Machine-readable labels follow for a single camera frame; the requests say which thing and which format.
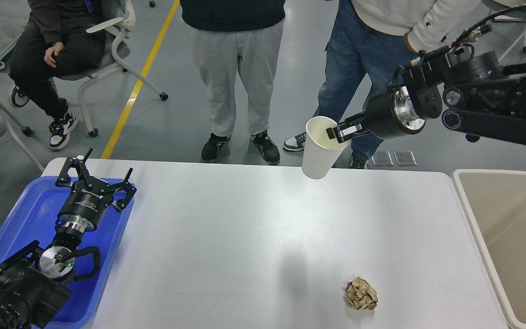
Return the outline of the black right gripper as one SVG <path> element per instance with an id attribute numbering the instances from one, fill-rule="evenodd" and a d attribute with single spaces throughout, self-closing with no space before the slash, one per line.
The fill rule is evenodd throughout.
<path id="1" fill-rule="evenodd" d="M 329 139 L 335 139 L 338 143 L 368 133 L 382 140 L 416 135 L 421 133 L 426 124 L 426 119 L 417 114 L 417 106 L 424 104 L 426 93 L 413 101 L 407 87 L 393 87 L 373 96 L 365 112 L 345 118 L 335 127 L 328 127 L 326 133 Z"/>

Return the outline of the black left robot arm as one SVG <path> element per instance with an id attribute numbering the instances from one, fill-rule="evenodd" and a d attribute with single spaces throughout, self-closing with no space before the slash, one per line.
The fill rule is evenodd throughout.
<path id="1" fill-rule="evenodd" d="M 85 163 L 32 181 L 0 229 L 0 329 L 77 329 L 100 303 L 137 189 Z"/>

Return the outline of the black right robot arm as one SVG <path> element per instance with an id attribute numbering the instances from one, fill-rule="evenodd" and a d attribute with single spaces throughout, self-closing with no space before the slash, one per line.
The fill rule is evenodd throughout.
<path id="1" fill-rule="evenodd" d="M 450 46 L 397 67 L 385 92 L 373 96 L 364 112 L 330 123 L 320 136 L 344 143 L 373 133 L 382 140 L 422 131 L 425 121 L 441 118 L 447 129 L 526 145 L 526 63 L 500 65 L 495 52 L 474 55 L 473 42 L 491 31 L 487 21 L 526 4 L 505 7 L 466 29 Z"/>

